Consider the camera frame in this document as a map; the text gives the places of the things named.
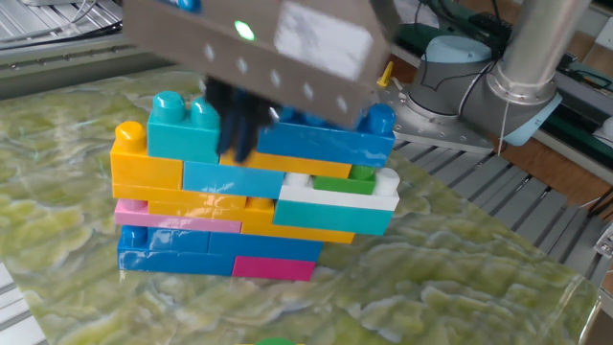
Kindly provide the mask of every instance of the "block stud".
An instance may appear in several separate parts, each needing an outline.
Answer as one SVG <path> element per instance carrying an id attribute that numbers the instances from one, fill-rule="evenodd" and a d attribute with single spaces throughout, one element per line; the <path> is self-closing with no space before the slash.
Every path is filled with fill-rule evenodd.
<path id="1" fill-rule="evenodd" d="M 147 243 L 147 229 L 143 226 L 124 225 L 122 236 L 126 245 L 142 247 Z"/>
<path id="2" fill-rule="evenodd" d="M 162 91 L 153 97 L 151 115 L 166 124 L 176 124 L 185 117 L 185 102 L 173 91 Z"/>
<path id="3" fill-rule="evenodd" d="M 311 113 L 304 113 L 303 120 L 305 120 L 305 122 L 311 126 L 321 126 L 326 122 L 326 120 L 323 120 Z"/>
<path id="4" fill-rule="evenodd" d="M 115 128 L 115 143 L 128 152 L 138 152 L 147 148 L 147 135 L 143 125 L 126 121 Z"/>
<path id="5" fill-rule="evenodd" d="M 375 168 L 364 166 L 352 166 L 349 172 L 349 178 L 356 180 L 367 180 L 375 173 Z"/>
<path id="6" fill-rule="evenodd" d="M 284 185 L 292 187 L 305 187 L 310 181 L 310 175 L 306 173 L 287 172 Z"/>
<path id="7" fill-rule="evenodd" d="M 143 200 L 122 199 L 122 205 L 128 211 L 140 211 L 147 207 L 147 202 Z"/>
<path id="8" fill-rule="evenodd" d="M 396 114 L 387 104 L 377 103 L 368 111 L 368 128 L 373 134 L 387 134 L 394 128 Z"/>
<path id="9" fill-rule="evenodd" d="M 192 102 L 192 123 L 200 128 L 219 128 L 219 114 L 202 97 Z"/>
<path id="10" fill-rule="evenodd" d="M 383 168 L 375 174 L 373 196 L 393 196 L 400 184 L 400 176 L 390 168 Z"/>
<path id="11" fill-rule="evenodd" d="M 272 206 L 274 201 L 265 197 L 247 197 L 246 208 L 266 210 Z"/>

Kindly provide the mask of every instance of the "yellow lego block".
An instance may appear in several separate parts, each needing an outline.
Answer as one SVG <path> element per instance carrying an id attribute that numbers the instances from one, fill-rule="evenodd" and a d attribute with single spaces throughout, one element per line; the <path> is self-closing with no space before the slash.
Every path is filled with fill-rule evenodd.
<path id="1" fill-rule="evenodd" d="M 243 222 L 272 224 L 275 217 L 275 203 L 263 197 L 247 197 Z"/>
<path id="2" fill-rule="evenodd" d="M 111 174 L 113 182 L 121 185 L 175 190 L 183 187 L 183 162 L 147 156 L 145 129 L 134 121 L 115 128 Z"/>
<path id="3" fill-rule="evenodd" d="M 354 233 L 321 229 L 309 229 L 295 226 L 274 225 L 266 223 L 244 222 L 241 234 L 282 237 L 288 239 L 352 243 Z"/>
<path id="4" fill-rule="evenodd" d="M 273 170 L 286 173 L 306 173 L 315 176 L 329 176 L 338 178 L 349 177 L 349 171 L 352 169 L 351 164 L 280 156 L 257 151 L 251 152 L 244 163 L 238 164 L 234 161 L 234 152 L 231 149 L 229 149 L 226 154 L 219 157 L 219 164 Z"/>
<path id="5" fill-rule="evenodd" d="M 275 216 L 275 205 L 272 200 L 260 197 L 248 197 L 245 208 L 242 210 L 186 205 L 162 201 L 152 201 L 148 204 L 148 207 L 151 215 L 251 221 L 269 224 L 272 223 L 272 218 Z"/>
<path id="6" fill-rule="evenodd" d="M 209 206 L 221 209 L 243 210 L 247 196 L 219 195 L 212 193 L 126 186 L 113 183 L 113 197 L 132 200 L 161 201 L 187 205 Z"/>

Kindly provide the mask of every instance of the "lego duplo block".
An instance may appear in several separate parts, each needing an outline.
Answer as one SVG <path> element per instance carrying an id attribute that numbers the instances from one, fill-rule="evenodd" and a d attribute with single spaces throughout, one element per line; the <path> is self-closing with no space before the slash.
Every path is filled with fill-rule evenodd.
<path id="1" fill-rule="evenodd" d="M 175 217 L 190 217 L 203 219 L 221 219 L 233 221 L 253 221 L 271 223 L 275 215 L 275 205 L 272 199 L 259 197 L 247 198 L 243 210 L 229 210 L 215 207 L 173 204 L 152 201 L 148 204 L 149 213 Z"/>
<path id="2" fill-rule="evenodd" d="M 145 128 L 133 121 L 115 129 L 111 174 L 113 182 L 122 185 L 175 190 L 183 186 L 183 162 L 149 157 Z"/>
<path id="3" fill-rule="evenodd" d="M 308 282 L 314 269 L 315 262 L 237 256 L 232 275 Z"/>
<path id="4" fill-rule="evenodd" d="M 212 193 L 127 186 L 113 183 L 113 197 L 132 200 L 161 201 L 196 206 L 211 206 L 222 209 L 242 210 L 247 196 L 219 195 Z"/>
<path id="5" fill-rule="evenodd" d="M 132 248 L 207 253 L 209 231 L 165 229 L 146 226 L 122 226 L 124 243 Z"/>
<path id="6" fill-rule="evenodd" d="M 308 229 L 296 226 L 273 225 L 266 223 L 244 222 L 241 234 L 273 236 L 308 241 L 351 243 L 355 234 L 344 231 Z"/>
<path id="7" fill-rule="evenodd" d="M 202 98 L 190 111 L 176 92 L 164 91 L 153 98 L 147 122 L 148 154 L 151 157 L 217 163 L 219 115 Z"/>
<path id="8" fill-rule="evenodd" d="M 369 196 L 375 184 L 375 169 L 364 166 L 353 166 L 348 178 L 313 176 L 313 188 L 320 191 Z"/>
<path id="9" fill-rule="evenodd" d="M 245 168 L 272 170 L 285 173 L 307 173 L 316 176 L 347 178 L 350 164 L 327 162 L 314 159 L 280 156 L 252 151 L 247 160 L 239 164 L 234 161 L 235 154 L 230 149 L 219 158 L 219 164 Z"/>
<path id="10" fill-rule="evenodd" d="M 279 198 L 284 172 L 185 162 L 183 189 L 231 196 Z"/>
<path id="11" fill-rule="evenodd" d="M 240 221 L 150 215 L 144 201 L 120 199 L 115 207 L 115 222 L 120 225 L 161 227 L 239 233 Z"/>
<path id="12" fill-rule="evenodd" d="M 395 120 L 394 110 L 386 104 L 373 105 L 356 130 L 284 111 L 277 124 L 261 130 L 258 152 L 383 167 L 394 145 Z"/>
<path id="13" fill-rule="evenodd" d="M 323 245 L 322 241 L 211 233 L 209 254 L 316 262 Z"/>
<path id="14" fill-rule="evenodd" d="M 281 187 L 279 201 L 299 201 L 306 203 L 343 206 L 360 209 L 394 211 L 400 201 L 397 186 L 400 177 L 389 168 L 378 171 L 375 175 L 375 187 L 372 195 L 357 195 L 313 189 L 309 175 L 288 172 Z"/>
<path id="15" fill-rule="evenodd" d="M 232 275 L 234 256 L 208 253 L 150 250 L 138 244 L 142 229 L 123 226 L 117 245 L 119 269 L 148 272 Z"/>
<path id="16" fill-rule="evenodd" d="M 273 224 L 383 235 L 394 211 L 279 200 Z"/>

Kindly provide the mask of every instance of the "green marble surface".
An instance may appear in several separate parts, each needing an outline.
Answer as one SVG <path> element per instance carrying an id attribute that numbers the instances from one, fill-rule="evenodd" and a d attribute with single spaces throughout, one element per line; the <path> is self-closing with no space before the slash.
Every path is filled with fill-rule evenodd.
<path id="1" fill-rule="evenodd" d="M 576 344 L 597 289 L 393 154 L 385 237 L 325 245 L 312 282 L 119 272 L 108 153 L 152 71 L 0 103 L 0 254 L 50 344 Z"/>

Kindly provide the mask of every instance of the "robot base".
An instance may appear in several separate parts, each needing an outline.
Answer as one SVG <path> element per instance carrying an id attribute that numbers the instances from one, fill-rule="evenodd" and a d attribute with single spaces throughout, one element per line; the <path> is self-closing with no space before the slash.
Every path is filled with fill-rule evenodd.
<path id="1" fill-rule="evenodd" d="M 475 132 L 457 117 L 422 114 L 428 110 L 420 108 L 411 98 L 390 83 L 378 92 L 379 101 L 389 104 L 397 114 L 394 134 L 397 140 L 409 141 L 446 149 L 488 154 L 493 144 L 488 137 Z"/>

